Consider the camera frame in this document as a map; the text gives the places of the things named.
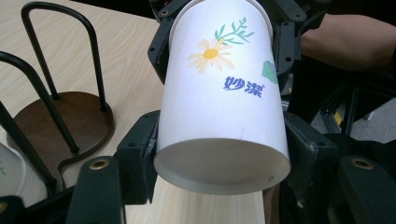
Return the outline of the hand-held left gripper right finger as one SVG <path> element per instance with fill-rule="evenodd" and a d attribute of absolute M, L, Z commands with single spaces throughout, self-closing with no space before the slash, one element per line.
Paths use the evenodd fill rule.
<path fill-rule="evenodd" d="M 300 117 L 284 113 L 291 171 L 286 182 L 298 208 L 316 207 L 326 198 L 337 145 Z"/>

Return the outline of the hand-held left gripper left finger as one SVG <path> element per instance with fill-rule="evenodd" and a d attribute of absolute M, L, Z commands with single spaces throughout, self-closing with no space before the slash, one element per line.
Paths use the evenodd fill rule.
<path fill-rule="evenodd" d="M 159 110 L 141 116 L 117 147 L 116 158 L 125 204 L 152 203 L 157 180 L 154 157 L 159 116 Z"/>

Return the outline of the flower print paper cup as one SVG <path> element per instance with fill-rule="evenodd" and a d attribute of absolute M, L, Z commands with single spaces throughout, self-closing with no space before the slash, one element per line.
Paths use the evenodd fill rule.
<path fill-rule="evenodd" d="M 169 35 L 154 167 L 183 189 L 271 188 L 291 165 L 272 52 L 257 0 L 191 0 Z"/>

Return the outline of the brown double cup holder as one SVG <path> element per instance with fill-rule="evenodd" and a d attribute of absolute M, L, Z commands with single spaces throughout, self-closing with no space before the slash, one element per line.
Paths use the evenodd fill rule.
<path fill-rule="evenodd" d="M 58 92 L 35 34 L 30 13 L 49 10 L 80 21 L 90 40 L 98 93 Z M 115 121 L 106 102 L 96 33 L 89 20 L 72 8 L 54 3 L 31 2 L 21 9 L 21 19 L 31 41 L 43 77 L 23 59 L 0 51 L 0 62 L 19 69 L 29 80 L 38 99 L 12 117 L 0 103 L 0 125 L 7 132 L 7 143 L 33 166 L 47 187 L 48 194 L 65 188 L 62 170 L 98 150 L 113 134 Z"/>

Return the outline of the black metal stand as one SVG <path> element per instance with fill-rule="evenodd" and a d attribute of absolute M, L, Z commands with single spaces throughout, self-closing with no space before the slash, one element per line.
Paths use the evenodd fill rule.
<path fill-rule="evenodd" d="M 351 135 L 353 125 L 359 119 L 368 119 L 380 106 L 396 99 L 396 91 L 381 86 L 363 87 L 342 84 L 325 101 L 319 110 L 329 133 Z M 343 122 L 338 126 L 333 114 L 338 111 Z"/>

